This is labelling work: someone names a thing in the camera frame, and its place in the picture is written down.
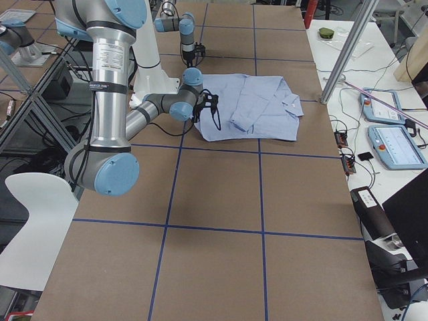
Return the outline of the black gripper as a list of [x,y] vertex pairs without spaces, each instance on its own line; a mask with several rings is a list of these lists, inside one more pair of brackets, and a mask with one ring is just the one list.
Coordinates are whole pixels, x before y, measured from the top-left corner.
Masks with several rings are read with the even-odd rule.
[[183,61],[187,67],[197,67],[198,51],[183,51]]

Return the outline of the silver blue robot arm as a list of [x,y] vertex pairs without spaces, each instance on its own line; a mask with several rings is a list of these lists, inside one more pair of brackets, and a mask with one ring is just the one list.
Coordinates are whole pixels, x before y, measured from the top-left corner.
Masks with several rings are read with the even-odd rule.
[[66,157],[65,173],[75,185],[102,195],[127,193],[138,180],[139,163],[129,140],[159,114],[186,121],[207,100],[197,68],[183,73],[173,94],[150,93],[128,111],[128,67],[134,43],[157,51],[148,1],[57,1],[60,35],[93,43],[92,120],[85,139]]
[[158,32],[178,31],[180,35],[180,54],[188,67],[197,66],[197,58],[205,57],[205,46],[195,41],[195,18],[192,13],[179,15],[176,1],[163,1],[159,16],[154,20]]

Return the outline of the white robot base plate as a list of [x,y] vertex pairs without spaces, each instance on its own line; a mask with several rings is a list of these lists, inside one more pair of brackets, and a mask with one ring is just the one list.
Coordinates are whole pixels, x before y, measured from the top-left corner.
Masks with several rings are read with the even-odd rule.
[[136,108],[149,94],[176,94],[180,85],[178,78],[161,78],[159,80],[149,76],[137,79],[134,83],[133,93],[129,102],[131,109]]

